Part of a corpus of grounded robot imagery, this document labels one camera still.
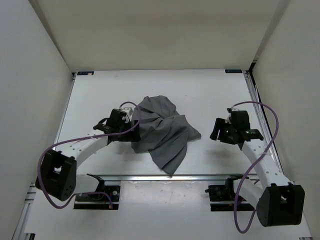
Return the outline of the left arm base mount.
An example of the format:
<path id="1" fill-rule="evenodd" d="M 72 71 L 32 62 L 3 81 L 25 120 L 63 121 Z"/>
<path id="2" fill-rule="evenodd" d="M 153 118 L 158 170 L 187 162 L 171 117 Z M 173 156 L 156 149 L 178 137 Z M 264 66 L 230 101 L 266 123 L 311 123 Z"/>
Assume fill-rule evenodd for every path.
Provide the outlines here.
<path id="1" fill-rule="evenodd" d="M 75 210 L 115 211 L 119 209 L 121 184 L 93 174 L 78 175 L 74 193 Z"/>

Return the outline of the grey pleated skirt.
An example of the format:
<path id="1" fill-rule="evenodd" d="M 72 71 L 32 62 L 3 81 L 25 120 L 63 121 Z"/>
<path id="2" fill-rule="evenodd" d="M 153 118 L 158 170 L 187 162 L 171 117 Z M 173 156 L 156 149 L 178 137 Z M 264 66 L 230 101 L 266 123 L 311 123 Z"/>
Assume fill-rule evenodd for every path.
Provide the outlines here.
<path id="1" fill-rule="evenodd" d="M 133 111 L 132 119 L 139 123 L 140 141 L 131 144 L 135 153 L 149 152 L 152 161 L 172 176 L 183 162 L 188 142 L 198 140 L 201 133 L 192 127 L 166 96 L 146 96 Z"/>

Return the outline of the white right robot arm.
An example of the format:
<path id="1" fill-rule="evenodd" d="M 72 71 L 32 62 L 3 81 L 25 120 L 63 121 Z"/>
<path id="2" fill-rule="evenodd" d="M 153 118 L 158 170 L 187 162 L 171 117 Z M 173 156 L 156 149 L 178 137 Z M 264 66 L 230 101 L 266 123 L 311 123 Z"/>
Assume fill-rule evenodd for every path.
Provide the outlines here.
<path id="1" fill-rule="evenodd" d="M 228 118 L 217 118 L 210 138 L 222 143 L 237 145 L 254 163 L 258 183 L 249 177 L 232 175 L 224 185 L 209 185 L 205 190 L 210 201 L 234 201 L 242 207 L 242 200 L 250 204 L 264 227 L 299 225 L 302 221 L 305 191 L 301 185 L 291 182 L 279 169 L 264 146 L 264 138 L 258 129 L 252 129 L 249 114 L 245 110 L 229 108 Z"/>

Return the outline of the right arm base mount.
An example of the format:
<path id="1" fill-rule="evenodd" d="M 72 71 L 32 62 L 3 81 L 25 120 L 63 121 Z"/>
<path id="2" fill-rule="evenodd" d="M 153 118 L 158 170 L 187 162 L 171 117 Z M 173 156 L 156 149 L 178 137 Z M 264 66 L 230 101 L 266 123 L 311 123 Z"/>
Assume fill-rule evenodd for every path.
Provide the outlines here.
<path id="1" fill-rule="evenodd" d="M 225 180 L 224 185 L 209 185 L 204 191 L 209 195 L 211 212 L 233 212 L 236 192 L 231 189 L 235 180 L 242 175 L 232 175 Z"/>

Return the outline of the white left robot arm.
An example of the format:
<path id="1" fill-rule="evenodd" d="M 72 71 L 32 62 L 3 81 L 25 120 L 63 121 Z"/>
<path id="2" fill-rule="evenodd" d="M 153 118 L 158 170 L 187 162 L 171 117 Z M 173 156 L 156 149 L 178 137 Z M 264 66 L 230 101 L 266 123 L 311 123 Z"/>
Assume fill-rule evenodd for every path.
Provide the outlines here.
<path id="1" fill-rule="evenodd" d="M 62 141 L 67 147 L 60 151 L 49 147 L 38 163 L 36 187 L 57 209 L 60 206 L 53 198 L 69 203 L 76 195 L 89 195 L 93 200 L 100 200 L 106 194 L 103 180 L 90 173 L 78 175 L 78 167 L 112 142 L 140 141 L 140 121 L 138 108 L 114 108 L 87 136 Z"/>

